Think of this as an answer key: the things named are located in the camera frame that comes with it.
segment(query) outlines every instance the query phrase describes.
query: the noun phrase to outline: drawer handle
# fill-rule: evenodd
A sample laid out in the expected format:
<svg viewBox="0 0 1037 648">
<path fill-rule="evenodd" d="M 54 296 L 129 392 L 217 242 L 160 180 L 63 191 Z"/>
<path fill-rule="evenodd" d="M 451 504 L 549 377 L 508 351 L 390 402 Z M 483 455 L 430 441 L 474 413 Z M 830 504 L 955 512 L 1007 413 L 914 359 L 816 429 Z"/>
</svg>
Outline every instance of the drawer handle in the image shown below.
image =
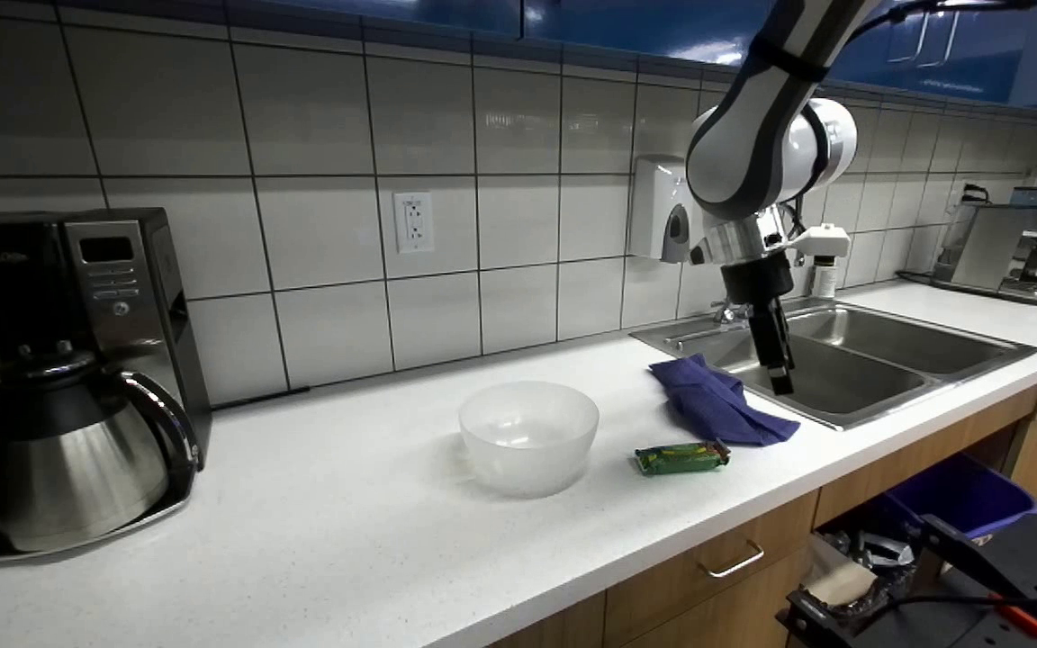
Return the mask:
<svg viewBox="0 0 1037 648">
<path fill-rule="evenodd" d="M 730 579 L 735 573 L 741 573 L 741 569 L 750 569 L 750 567 L 756 567 L 756 562 L 768 558 L 768 550 L 764 550 L 756 539 L 746 539 L 746 549 L 750 549 L 750 558 L 741 558 L 741 562 L 735 562 L 735 567 L 726 567 L 726 569 L 708 569 L 702 558 L 699 558 L 699 567 L 702 567 L 704 575 L 714 575 L 714 579 Z"/>
</svg>

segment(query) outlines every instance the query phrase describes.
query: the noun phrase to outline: tile backsplash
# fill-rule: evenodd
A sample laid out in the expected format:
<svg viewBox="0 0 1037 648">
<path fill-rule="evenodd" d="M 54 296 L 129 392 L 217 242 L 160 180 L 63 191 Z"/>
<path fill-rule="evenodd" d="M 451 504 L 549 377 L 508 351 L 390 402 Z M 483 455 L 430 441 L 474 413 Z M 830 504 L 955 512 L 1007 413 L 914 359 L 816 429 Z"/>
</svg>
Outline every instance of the tile backsplash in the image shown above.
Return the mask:
<svg viewBox="0 0 1037 648">
<path fill-rule="evenodd" d="M 217 402 L 678 320 L 714 267 L 626 258 L 634 154 L 720 78 L 92 10 L 0 18 L 0 208 L 160 204 Z M 854 171 L 807 221 L 842 286 L 928 267 L 966 180 L 1037 184 L 1037 114 L 837 90 Z M 397 196 L 430 197 L 399 251 Z"/>
</svg>

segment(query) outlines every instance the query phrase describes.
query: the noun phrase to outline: stainless steel carafe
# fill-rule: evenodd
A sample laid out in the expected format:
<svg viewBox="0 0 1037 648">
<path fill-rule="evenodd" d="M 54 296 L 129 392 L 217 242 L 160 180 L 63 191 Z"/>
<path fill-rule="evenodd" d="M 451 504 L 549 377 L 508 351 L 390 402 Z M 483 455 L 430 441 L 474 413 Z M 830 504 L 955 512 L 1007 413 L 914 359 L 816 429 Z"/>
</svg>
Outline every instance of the stainless steel carafe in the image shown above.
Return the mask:
<svg viewBox="0 0 1037 648">
<path fill-rule="evenodd" d="M 16 550 L 99 539 L 188 497 L 193 464 L 188 413 L 133 372 L 78 354 L 0 375 L 0 532 Z"/>
</svg>

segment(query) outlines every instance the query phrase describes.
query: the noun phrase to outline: cabinet drawer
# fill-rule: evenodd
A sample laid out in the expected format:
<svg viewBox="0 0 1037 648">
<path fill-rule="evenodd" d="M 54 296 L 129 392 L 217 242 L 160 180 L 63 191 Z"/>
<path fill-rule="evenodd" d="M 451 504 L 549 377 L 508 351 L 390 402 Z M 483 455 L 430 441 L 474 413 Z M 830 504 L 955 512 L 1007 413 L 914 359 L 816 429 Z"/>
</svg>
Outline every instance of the cabinet drawer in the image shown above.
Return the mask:
<svg viewBox="0 0 1037 648">
<path fill-rule="evenodd" d="M 813 492 L 612 588 L 606 634 L 620 639 L 678 616 L 679 608 L 741 584 L 758 567 L 796 554 L 807 545 L 808 512 Z"/>
<path fill-rule="evenodd" d="M 600 648 L 606 596 L 540 620 L 493 648 Z"/>
</svg>

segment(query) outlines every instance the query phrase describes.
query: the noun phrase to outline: stainless steel sink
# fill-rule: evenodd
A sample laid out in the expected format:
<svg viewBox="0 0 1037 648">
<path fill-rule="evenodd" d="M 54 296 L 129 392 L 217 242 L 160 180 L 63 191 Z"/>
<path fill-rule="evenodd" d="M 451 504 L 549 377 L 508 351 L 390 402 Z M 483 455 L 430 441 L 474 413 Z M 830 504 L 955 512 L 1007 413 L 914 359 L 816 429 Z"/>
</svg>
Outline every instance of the stainless steel sink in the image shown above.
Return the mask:
<svg viewBox="0 0 1037 648">
<path fill-rule="evenodd" d="M 787 309 L 784 320 L 796 358 L 796 392 L 778 401 L 837 429 L 871 422 L 937 387 L 986 375 L 1037 354 L 1033 346 L 837 304 Z M 704 364 L 774 398 L 746 326 L 678 326 L 637 338 L 678 358 L 702 354 Z"/>
<path fill-rule="evenodd" d="M 813 306 L 787 318 L 796 338 L 854 351 L 874 359 L 888 359 L 921 372 L 937 382 L 974 377 L 1033 358 L 1033 346 L 937 328 L 908 318 L 888 318 L 856 306 Z"/>
</svg>

